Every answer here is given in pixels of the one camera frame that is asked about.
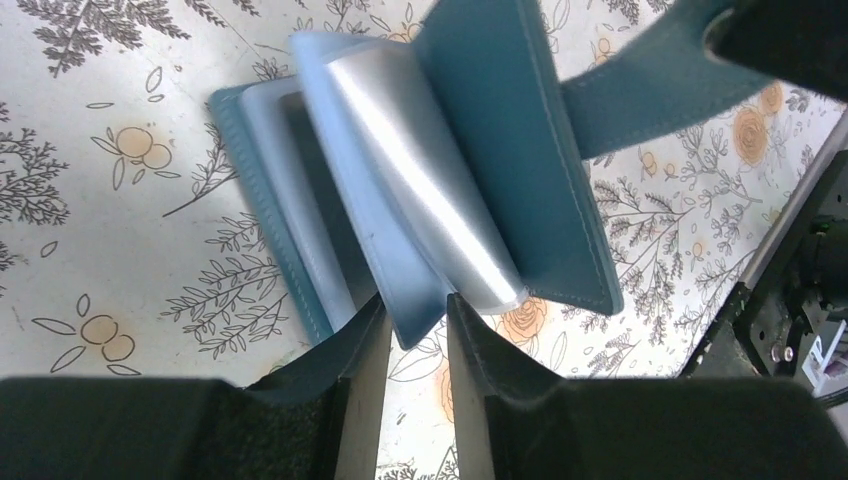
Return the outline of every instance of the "wallet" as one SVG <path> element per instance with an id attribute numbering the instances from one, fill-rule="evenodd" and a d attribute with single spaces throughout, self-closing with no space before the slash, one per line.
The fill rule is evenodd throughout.
<path id="1" fill-rule="evenodd" d="M 705 55 L 729 0 L 678 0 L 560 83 L 537 0 L 441 0 L 411 44 L 290 39 L 298 75 L 210 109 L 314 343 L 375 292 L 400 346 L 459 292 L 623 308 L 583 159 L 702 121 L 770 78 Z"/>

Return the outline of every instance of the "blue wallet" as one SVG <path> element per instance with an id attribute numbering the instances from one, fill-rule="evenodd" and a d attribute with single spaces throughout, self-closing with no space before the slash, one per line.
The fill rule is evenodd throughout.
<path id="1" fill-rule="evenodd" d="M 678 0 L 608 62 L 560 83 L 537 0 L 441 0 L 410 45 L 300 32 L 297 77 L 213 94 L 312 341 L 378 290 L 403 348 L 455 291 L 484 311 L 527 294 L 620 311 L 581 160 L 770 81 L 704 54 L 709 23 L 733 3 Z"/>

